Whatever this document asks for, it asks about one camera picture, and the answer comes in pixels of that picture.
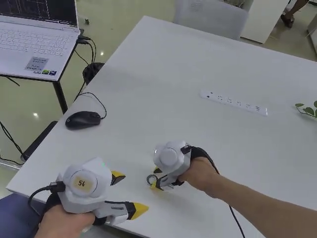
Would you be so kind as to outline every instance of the laptop keyboard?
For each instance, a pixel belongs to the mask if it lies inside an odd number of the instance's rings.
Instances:
[[[64,56],[70,37],[0,29],[0,49]]]

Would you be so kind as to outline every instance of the power outlet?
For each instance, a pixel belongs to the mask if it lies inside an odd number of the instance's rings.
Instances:
[[[235,108],[240,108],[248,112],[256,113],[262,116],[267,117],[267,108],[260,107],[260,106],[255,106],[251,103],[243,103],[239,100],[235,100],[231,97],[224,96],[222,94],[217,94],[212,91],[207,91],[207,90],[201,90],[200,91],[200,96],[202,98],[226,104],[226,105],[231,105],[232,107]]]

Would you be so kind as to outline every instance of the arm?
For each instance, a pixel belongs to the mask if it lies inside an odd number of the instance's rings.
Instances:
[[[179,179],[232,206],[266,238],[317,237],[317,211],[265,196],[218,175],[206,158],[195,159]]]
[[[45,213],[34,238],[78,238],[94,221],[92,213],[70,214],[58,205]]]

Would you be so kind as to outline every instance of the hand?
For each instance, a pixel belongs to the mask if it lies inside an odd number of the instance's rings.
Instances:
[[[198,157],[191,161],[190,168],[178,179],[215,198],[214,188],[219,177],[207,158]]]
[[[45,213],[35,238],[77,238],[94,221],[93,213],[70,214],[58,205]]]

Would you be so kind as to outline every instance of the white chair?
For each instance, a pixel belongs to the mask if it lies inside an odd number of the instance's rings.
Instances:
[[[175,0],[174,23],[238,40],[248,12],[219,0]]]

